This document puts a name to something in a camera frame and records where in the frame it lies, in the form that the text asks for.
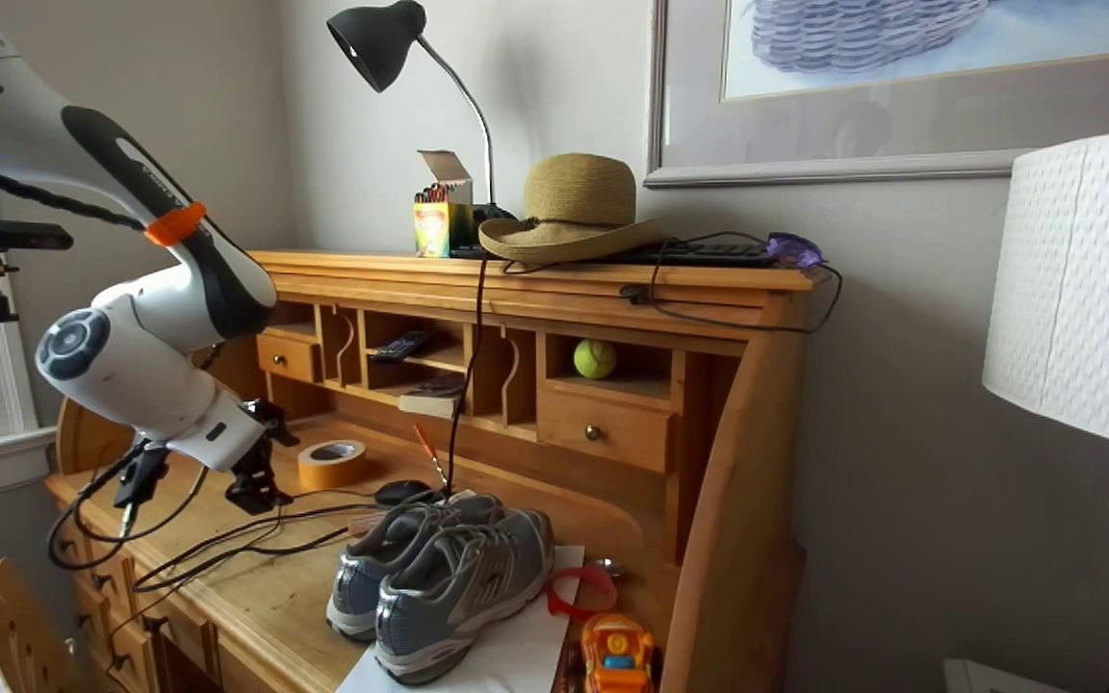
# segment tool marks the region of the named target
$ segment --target book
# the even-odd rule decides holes
[[[461,372],[437,372],[431,382],[420,382],[395,395],[400,412],[452,418],[461,408],[467,377]]]

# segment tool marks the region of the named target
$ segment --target roll of tape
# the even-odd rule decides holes
[[[298,489],[301,493],[332,493],[367,472],[359,439],[322,439],[298,453]]]

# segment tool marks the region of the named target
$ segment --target paper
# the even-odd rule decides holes
[[[580,565],[585,547],[553,547],[553,568]],[[577,595],[577,582],[553,582],[561,600]],[[553,667],[567,638],[567,615],[548,612],[540,593],[518,615],[500,621],[481,633],[476,645],[437,683],[420,686],[420,693],[549,693]],[[339,683],[339,693],[400,693],[372,659],[360,649],[359,667]]]

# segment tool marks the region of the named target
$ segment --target chair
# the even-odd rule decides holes
[[[0,557],[0,693],[76,693],[70,645],[46,621],[42,604]]]

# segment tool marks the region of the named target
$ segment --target white lampshade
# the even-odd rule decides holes
[[[983,382],[1109,439],[1109,136],[1015,156]]]

